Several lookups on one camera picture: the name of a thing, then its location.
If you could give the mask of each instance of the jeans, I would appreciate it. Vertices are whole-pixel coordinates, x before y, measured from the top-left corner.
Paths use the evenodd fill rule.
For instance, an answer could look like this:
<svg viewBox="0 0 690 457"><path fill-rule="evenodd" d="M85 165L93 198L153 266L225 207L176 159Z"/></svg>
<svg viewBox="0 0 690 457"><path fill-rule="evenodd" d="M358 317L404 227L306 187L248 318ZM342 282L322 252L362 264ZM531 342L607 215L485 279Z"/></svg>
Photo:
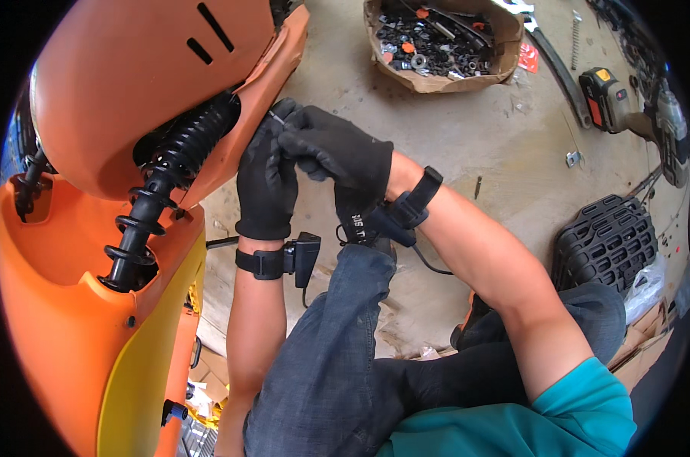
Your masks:
<svg viewBox="0 0 690 457"><path fill-rule="evenodd" d="M346 245L330 288L295 325L244 423L248 457L375 455L407 416L437 407L528 406L499 315L490 312L465 337L468 347L434 361L375 359L378 303L395 262ZM625 330L622 297L587 283L559 296L594 354L608 362Z"/></svg>

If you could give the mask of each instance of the orange scooter body panel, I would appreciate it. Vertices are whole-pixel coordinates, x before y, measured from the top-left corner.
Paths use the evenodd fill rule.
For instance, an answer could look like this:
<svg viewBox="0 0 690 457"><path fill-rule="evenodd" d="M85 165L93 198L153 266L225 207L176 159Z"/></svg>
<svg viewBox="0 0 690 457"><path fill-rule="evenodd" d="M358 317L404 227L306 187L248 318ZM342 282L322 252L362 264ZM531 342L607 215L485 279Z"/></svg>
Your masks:
<svg viewBox="0 0 690 457"><path fill-rule="evenodd" d="M50 37L30 82L33 123L50 163L88 194L125 200L129 188L142 185L132 158L142 136L246 81L240 119L185 196L183 208L190 208L236 173L263 113L301 60L308 17L299 6L277 35L265 0L80 0ZM210 64L188 47L191 38Z"/></svg>
<svg viewBox="0 0 690 457"><path fill-rule="evenodd" d="M165 398L185 404L185 393L188 391L188 374L191 353L195 345L195 333L198 329L200 316L192 310L184 308L177 326L175 350L172 353ZM160 431L155 457L175 457L177 444L180 442L180 419L173 417Z"/></svg>
<svg viewBox="0 0 690 457"><path fill-rule="evenodd" d="M278 37L245 85L237 91L241 99L241 117L236 127L212 150L180 206L195 205L236 174L241 154L258 124L302 60L308 22L309 12L304 5L285 19Z"/></svg>
<svg viewBox="0 0 690 457"><path fill-rule="evenodd" d="M114 217L128 212L129 204L84 194L57 176L44 177L53 180L46 191L52 192L49 213L35 224L24 224L15 214L13 186L0 188L3 310L41 408L77 455L95 455L112 367L202 234L204 214L200 206L179 220L163 214L167 235L152 236L148 243L157 276L138 292L113 292L96 275L108 273L112 261L103 247L119 242ZM130 316L136 318L133 328L126 324Z"/></svg>

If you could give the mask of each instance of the wire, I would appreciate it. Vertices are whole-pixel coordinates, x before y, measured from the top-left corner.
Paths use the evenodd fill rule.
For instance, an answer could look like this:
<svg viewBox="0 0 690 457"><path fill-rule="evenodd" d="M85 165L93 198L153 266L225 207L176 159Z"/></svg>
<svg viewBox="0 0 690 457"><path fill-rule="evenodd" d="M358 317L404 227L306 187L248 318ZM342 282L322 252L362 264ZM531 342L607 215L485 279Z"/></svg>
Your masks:
<svg viewBox="0 0 690 457"><path fill-rule="evenodd" d="M418 256L419 256L419 259L421 259L421 261L424 263L424 265L426 265L428 267L429 270L435 271L436 273L450 274L452 276L454 275L451 271L439 270L438 268L431 266L431 264L426 261L426 259L424 258L424 255L421 253L421 251L419 250L419 248L415 244L413 245L413 250L416 251L416 254L418 254Z"/></svg>
<svg viewBox="0 0 690 457"><path fill-rule="evenodd" d="M658 174L657 177L652 181L652 183L650 184L650 186L647 188L647 192L646 192L646 193L644 194L644 196L642 197L642 201L639 202L639 206L644 205L644 201L646 201L646 200L647 200L647 197L650 196L650 194L652 193L652 189L655 187L655 184L657 184L657 181L659 181L660 178L661 178L662 176L663 176L662 173L660 173L660 174Z"/></svg>
<svg viewBox="0 0 690 457"><path fill-rule="evenodd" d="M662 230L662 233L657 235L655 238L660 239L664 236L665 232L668 231L669 229L672 228L672 224L676 224L675 221L677 221L677 217L679 216L679 212L682 210L682 205L685 204L685 198L687 197L687 190L690 188L690 186L686 185L685 186L685 193L682 194L682 201L679 202L679 207L677 208L677 211L675 211L676 216L670 216L670 221L669 225L665 230Z"/></svg>
<svg viewBox="0 0 690 457"><path fill-rule="evenodd" d="M338 239L338 241L340 242L340 246L345 246L345 245L347 244L347 241L345 241L345 240L343 240L343 239L340 238L340 229L342 229L343 232L345 231L345 227L343 227L342 224L338 225L338 226L335 228L335 237L336 237L336 238Z"/></svg>

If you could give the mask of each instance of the black coil spring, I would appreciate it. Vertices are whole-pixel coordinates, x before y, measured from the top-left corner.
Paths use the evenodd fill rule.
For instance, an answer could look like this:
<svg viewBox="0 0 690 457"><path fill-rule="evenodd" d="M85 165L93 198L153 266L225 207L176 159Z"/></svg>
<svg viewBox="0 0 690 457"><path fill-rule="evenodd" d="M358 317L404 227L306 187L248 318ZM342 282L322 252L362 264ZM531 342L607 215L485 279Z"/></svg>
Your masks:
<svg viewBox="0 0 690 457"><path fill-rule="evenodd" d="M179 209L170 193L175 188L190 188L212 149L235 125L240 110L239 98L225 91L173 123L152 159L142 166L145 186L129 190L129 215L115 219L123 235L119 247L104 247L104 253L114 261L107 276L98 276L104 285L118 292L144 286L137 265L154 265L156 261L147 240L150 235L165 235L157 222L164 208Z"/></svg>

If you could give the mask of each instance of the angle grinder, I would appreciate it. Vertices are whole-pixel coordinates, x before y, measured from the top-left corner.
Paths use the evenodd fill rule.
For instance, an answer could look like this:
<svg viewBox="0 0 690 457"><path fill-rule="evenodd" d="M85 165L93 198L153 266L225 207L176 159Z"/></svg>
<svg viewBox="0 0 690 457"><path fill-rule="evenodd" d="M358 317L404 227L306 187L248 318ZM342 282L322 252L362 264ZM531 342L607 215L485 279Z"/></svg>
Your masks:
<svg viewBox="0 0 690 457"><path fill-rule="evenodd" d="M670 184L683 188L687 183L687 158L690 141L687 122L677 97L666 78L659 78L652 96L644 102L644 112L631 111L626 87L603 67L594 67L578 77L593 125L608 133L630 130L660 150L662 172Z"/></svg>

